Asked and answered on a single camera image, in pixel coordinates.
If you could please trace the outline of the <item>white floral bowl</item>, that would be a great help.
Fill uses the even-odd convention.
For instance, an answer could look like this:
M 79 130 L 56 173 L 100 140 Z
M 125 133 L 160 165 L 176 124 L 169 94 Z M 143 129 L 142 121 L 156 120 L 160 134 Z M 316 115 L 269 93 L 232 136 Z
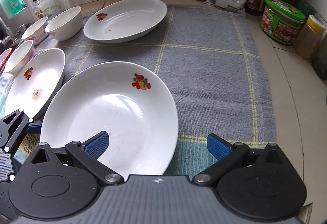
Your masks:
M 33 40 L 24 41 L 11 54 L 4 67 L 4 73 L 17 76 L 24 66 L 34 57 Z
M 22 35 L 22 40 L 32 40 L 33 45 L 37 46 L 40 44 L 48 35 L 45 31 L 45 28 L 48 24 L 48 17 L 45 16 L 38 21 L 36 21 L 34 24 L 32 24 Z

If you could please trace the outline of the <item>light blue towel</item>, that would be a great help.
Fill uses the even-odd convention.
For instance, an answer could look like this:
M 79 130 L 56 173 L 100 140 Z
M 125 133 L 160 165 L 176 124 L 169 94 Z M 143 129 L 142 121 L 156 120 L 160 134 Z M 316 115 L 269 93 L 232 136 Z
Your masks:
M 11 89 L 15 77 L 10 73 L 2 73 L 0 78 L 0 114 L 1 118 L 5 116 L 5 107 L 8 93 Z

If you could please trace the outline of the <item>green lidded jar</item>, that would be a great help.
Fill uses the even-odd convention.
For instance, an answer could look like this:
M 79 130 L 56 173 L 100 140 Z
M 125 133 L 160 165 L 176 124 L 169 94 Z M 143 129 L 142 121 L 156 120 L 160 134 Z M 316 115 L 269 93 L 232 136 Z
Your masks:
M 265 0 L 261 29 L 274 41 L 292 45 L 305 22 L 305 15 L 281 0 Z

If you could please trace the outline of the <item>grey checked cloth mat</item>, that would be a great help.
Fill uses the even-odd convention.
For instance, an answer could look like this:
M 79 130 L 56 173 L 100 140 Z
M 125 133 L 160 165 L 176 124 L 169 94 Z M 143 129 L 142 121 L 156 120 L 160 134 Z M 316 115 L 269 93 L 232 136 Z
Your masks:
M 179 135 L 167 175 L 194 176 L 215 162 L 206 138 L 262 148 L 277 134 L 267 74 L 245 17 L 221 10 L 169 7 L 147 35 L 120 44 L 92 41 L 82 32 L 38 51 L 61 48 L 64 80 L 109 61 L 140 64 L 166 83 L 177 106 Z

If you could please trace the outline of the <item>plain white bowl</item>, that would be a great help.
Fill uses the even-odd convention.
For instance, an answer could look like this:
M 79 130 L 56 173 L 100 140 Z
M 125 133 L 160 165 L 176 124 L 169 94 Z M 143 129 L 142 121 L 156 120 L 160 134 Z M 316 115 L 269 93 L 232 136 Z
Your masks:
M 45 32 L 49 33 L 57 41 L 66 41 L 76 35 L 82 25 L 82 8 L 77 6 L 62 12 L 52 19 L 46 26 Z

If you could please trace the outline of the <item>clear glass jar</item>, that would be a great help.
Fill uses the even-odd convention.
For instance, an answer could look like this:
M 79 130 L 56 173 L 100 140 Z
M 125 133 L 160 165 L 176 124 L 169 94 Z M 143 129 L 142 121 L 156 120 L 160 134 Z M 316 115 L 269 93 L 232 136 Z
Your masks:
M 33 2 L 33 11 L 38 19 L 47 16 L 48 20 L 52 20 L 63 12 L 60 0 L 33 0 Z

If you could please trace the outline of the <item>white fruit-print plate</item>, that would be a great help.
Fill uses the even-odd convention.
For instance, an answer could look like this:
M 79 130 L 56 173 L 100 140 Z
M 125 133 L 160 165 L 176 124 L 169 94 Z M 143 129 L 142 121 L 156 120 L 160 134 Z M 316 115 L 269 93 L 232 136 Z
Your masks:
M 160 0 L 122 0 L 93 14 L 83 33 L 100 43 L 126 43 L 153 31 L 166 14 L 167 5 Z
M 60 48 L 50 48 L 37 54 L 13 81 L 4 114 L 22 109 L 28 117 L 39 118 L 61 87 L 64 67 L 65 53 Z
M 105 62 L 70 79 L 54 96 L 40 139 L 53 148 L 105 131 L 99 161 L 124 178 L 162 175 L 174 155 L 177 108 L 165 83 L 131 62 Z

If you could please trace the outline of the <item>white floral bowl near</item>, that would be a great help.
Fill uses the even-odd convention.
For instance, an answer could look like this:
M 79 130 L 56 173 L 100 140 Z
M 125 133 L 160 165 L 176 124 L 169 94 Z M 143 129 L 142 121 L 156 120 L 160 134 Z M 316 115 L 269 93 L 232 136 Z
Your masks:
M 33 40 L 24 41 L 11 54 L 4 67 L 4 73 L 17 76 L 24 66 L 34 57 Z

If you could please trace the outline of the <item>white floral bowl far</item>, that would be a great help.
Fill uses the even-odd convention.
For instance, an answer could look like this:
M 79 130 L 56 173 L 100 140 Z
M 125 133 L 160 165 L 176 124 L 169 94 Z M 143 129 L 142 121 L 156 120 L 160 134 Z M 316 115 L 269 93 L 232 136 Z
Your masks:
M 45 16 L 38 21 L 36 21 L 34 24 L 32 24 L 22 35 L 22 40 L 32 40 L 33 45 L 37 46 L 40 44 L 48 35 L 45 31 L 45 28 L 48 24 L 48 17 Z

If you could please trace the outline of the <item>yellow lidded spice jar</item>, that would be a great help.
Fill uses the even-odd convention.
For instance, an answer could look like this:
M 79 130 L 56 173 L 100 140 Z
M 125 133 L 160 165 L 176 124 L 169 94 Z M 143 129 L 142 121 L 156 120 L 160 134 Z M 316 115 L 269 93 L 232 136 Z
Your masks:
M 313 15 L 309 15 L 301 28 L 293 46 L 304 59 L 311 59 L 318 47 L 325 31 L 325 26 Z

